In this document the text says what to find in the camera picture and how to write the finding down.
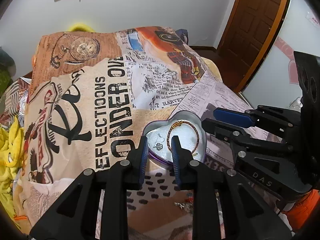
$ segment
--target yellow plush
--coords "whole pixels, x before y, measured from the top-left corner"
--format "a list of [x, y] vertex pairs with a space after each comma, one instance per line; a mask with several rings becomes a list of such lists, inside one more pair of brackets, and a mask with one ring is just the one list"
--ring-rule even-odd
[[0, 125], [0, 201], [11, 218], [15, 216], [12, 181], [22, 164], [23, 143], [24, 132], [17, 117], [9, 132]]

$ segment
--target heart-shaped tin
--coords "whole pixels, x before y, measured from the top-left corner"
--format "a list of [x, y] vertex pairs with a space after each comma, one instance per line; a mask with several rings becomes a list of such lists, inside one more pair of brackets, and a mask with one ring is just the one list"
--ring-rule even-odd
[[186, 122], [171, 130], [169, 145], [171, 146], [172, 136], [178, 135], [181, 147], [192, 152], [197, 144], [197, 134], [194, 130], [196, 129], [199, 134], [199, 144], [194, 151], [193, 158], [201, 162], [204, 160], [207, 140], [206, 133], [201, 127], [200, 118], [190, 111], [179, 111], [168, 120], [150, 122], [142, 132], [142, 135], [148, 138], [149, 158], [165, 169], [173, 167], [172, 154], [167, 146], [168, 133], [170, 127], [179, 121]]

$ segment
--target door frame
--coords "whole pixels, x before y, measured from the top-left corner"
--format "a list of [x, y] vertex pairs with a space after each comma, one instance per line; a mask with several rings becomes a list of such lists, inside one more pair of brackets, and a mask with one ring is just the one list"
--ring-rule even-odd
[[[239, 5], [239, 1], [240, 0], [235, 0], [235, 3], [233, 4], [233, 8], [231, 10], [230, 13], [230, 17], [228, 19], [226, 28], [224, 29], [224, 32], [222, 34], [222, 37], [220, 39], [219, 45], [217, 47], [217, 52], [219, 54], [221, 47], [224, 43], [224, 40], [228, 34], [229, 28], [231, 26], [232, 20], [235, 16], [237, 7]], [[267, 52], [270, 50], [271, 48], [271, 42], [274, 40], [275, 36], [278, 34], [279, 32], [279, 25], [283, 22], [284, 17], [283, 14], [286, 10], [286, 5], [287, 5], [288, 0], [281, 0], [280, 5], [279, 5], [279, 9], [278, 12], [276, 14], [276, 18], [273, 21], [273, 24], [271, 26], [271, 29], [269, 31], [269, 34], [265, 40], [265, 42], [263, 43], [260, 52], [258, 53], [256, 59], [254, 60], [254, 62], [252, 63], [252, 65], [250, 66], [250, 68], [248, 69], [247, 73], [244, 75], [244, 77], [242, 78], [242, 80], [240, 81], [239, 85], [234, 89], [235, 93], [238, 93], [240, 91], [242, 91], [244, 89], [244, 87], [246, 86], [248, 80], [252, 77], [252, 74], [256, 71], [257, 67], [260, 66], [262, 64], [262, 62], [265, 59], [265, 55], [267, 54]]]

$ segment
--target pink heart decal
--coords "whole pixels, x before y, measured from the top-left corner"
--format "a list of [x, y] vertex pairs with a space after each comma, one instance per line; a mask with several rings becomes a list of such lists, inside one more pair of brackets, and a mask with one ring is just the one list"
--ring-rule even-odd
[[290, 60], [294, 60], [293, 49], [280, 37], [277, 37], [274, 45], [281, 50]]
[[289, 62], [288, 72], [289, 72], [290, 84], [299, 85], [298, 71], [297, 71], [297, 65], [296, 65], [296, 61], [295, 60], [291, 60]]

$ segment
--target gold bracelet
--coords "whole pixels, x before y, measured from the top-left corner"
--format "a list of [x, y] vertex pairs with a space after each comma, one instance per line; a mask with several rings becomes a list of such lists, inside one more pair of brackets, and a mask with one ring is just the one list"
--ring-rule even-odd
[[169, 132], [168, 132], [168, 136], [167, 136], [167, 146], [168, 146], [168, 149], [169, 149], [169, 151], [171, 151], [171, 147], [170, 147], [170, 143], [169, 143], [169, 137], [170, 137], [171, 131], [172, 131], [174, 128], [178, 127], [178, 126], [181, 126], [183, 123], [186, 123], [186, 124], [190, 125], [190, 126], [193, 128], [193, 130], [195, 130], [195, 132], [196, 132], [196, 135], [197, 135], [197, 144], [196, 144], [196, 147], [195, 147], [195, 148], [193, 149], [193, 151], [191, 152], [192, 156], [196, 156], [197, 153], [194, 153], [194, 152], [196, 151], [196, 149], [197, 149], [197, 147], [198, 147], [198, 145], [199, 145], [199, 133], [198, 133], [196, 127], [195, 127], [193, 124], [191, 124], [190, 122], [187, 122], [187, 121], [177, 121], [177, 122], [174, 122], [173, 125], [171, 125], [170, 130], [169, 130]]

